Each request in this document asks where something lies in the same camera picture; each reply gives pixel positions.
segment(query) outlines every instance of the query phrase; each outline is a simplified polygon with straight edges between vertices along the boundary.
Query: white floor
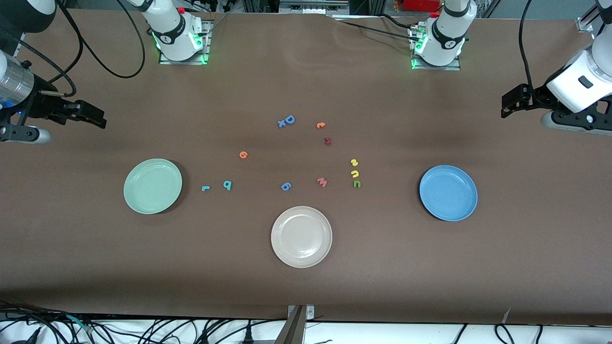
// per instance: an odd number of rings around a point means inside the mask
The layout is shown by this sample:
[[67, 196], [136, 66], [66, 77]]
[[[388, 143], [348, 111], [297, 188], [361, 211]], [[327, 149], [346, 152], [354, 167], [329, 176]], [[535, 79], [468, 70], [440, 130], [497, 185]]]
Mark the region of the white floor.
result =
[[[152, 320], [138, 321], [96, 321], [107, 325], [109, 328], [121, 332], [130, 332], [141, 335], [152, 323]], [[156, 332], [153, 340], [161, 340], [165, 334], [184, 323], [184, 320], [177, 320]], [[10, 322], [0, 323], [0, 329]], [[283, 326], [283, 321], [253, 326], [253, 339], [273, 340], [276, 338]], [[197, 330], [190, 324], [183, 326], [173, 333], [177, 338], [165, 341], [167, 344], [191, 344], [200, 335], [204, 327], [205, 320], [195, 322]], [[219, 331], [213, 333], [209, 344], [218, 344], [217, 341], [232, 331], [238, 330], [247, 324], [245, 320], [236, 320]], [[63, 324], [56, 324], [56, 327], [70, 341], [72, 336]], [[38, 325], [26, 325], [17, 323], [6, 330], [0, 332], [0, 343], [13, 343], [17, 340], [27, 340], [28, 337], [38, 328]], [[461, 336], [460, 343], [491, 343], [502, 344], [495, 336], [493, 325], [469, 325]], [[532, 344], [537, 335], [537, 326], [513, 326], [508, 325], [508, 330], [512, 334], [516, 344]], [[305, 332], [305, 344], [317, 344], [332, 340], [331, 344], [356, 344], [356, 343], [385, 343], [385, 344], [451, 344], [455, 340], [460, 324], [373, 324], [373, 323], [308, 323]], [[244, 338], [242, 331], [223, 341], [222, 344], [240, 343]], [[502, 338], [510, 343], [510, 340], [502, 333]], [[137, 338], [123, 335], [114, 335], [116, 344], [136, 344]], [[94, 340], [98, 344], [105, 343], [94, 333]], [[540, 339], [540, 344], [607, 344], [612, 342], [612, 328], [610, 327], [581, 327], [581, 326], [545, 326]], [[79, 343], [90, 343], [84, 331], [78, 333]], [[53, 333], [43, 327], [36, 344], [56, 344]]]

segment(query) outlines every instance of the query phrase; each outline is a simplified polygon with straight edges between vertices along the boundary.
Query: white plate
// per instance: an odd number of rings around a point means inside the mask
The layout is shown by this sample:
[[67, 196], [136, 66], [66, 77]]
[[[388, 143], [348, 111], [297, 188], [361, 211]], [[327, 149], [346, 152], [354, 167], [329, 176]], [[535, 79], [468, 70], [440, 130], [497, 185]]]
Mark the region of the white plate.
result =
[[272, 226], [272, 248], [283, 263], [311, 267], [332, 247], [332, 227], [325, 215], [306, 206], [285, 210]]
[[125, 202], [140, 214], [156, 214], [168, 209], [181, 194], [183, 179], [175, 164], [165, 159], [139, 163], [123, 185]]

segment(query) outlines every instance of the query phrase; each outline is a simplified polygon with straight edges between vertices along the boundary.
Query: silver cylinder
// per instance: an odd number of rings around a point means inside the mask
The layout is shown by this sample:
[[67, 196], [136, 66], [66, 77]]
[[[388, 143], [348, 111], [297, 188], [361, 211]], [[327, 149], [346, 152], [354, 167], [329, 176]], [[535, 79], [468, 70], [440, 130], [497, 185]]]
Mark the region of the silver cylinder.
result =
[[10, 108], [24, 101], [34, 87], [34, 74], [5, 52], [0, 54], [0, 107]]

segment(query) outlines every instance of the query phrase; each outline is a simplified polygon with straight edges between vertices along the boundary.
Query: black plug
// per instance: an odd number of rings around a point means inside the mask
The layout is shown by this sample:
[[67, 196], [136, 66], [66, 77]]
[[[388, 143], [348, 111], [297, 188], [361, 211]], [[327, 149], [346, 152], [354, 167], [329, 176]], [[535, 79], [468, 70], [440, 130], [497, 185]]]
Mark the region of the black plug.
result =
[[247, 333], [244, 335], [244, 340], [242, 344], [253, 344], [255, 341], [253, 340], [253, 334], [251, 333], [251, 321], [248, 321], [247, 325]]

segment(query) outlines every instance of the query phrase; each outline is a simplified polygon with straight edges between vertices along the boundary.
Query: plate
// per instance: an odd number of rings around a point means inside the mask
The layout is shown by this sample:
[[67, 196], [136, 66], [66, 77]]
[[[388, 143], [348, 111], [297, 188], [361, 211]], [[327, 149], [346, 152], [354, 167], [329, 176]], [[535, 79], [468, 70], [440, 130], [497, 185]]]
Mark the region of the plate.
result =
[[315, 208], [285, 210], [272, 226], [272, 248], [283, 263], [311, 267], [320, 263], [332, 247], [332, 227]]
[[450, 165], [436, 166], [427, 171], [421, 179], [419, 193], [425, 208], [445, 221], [467, 218], [478, 203], [478, 192], [472, 178]]
[[183, 178], [179, 168], [165, 159], [139, 163], [123, 185], [125, 202], [140, 214], [156, 214], [168, 209], [181, 193]]

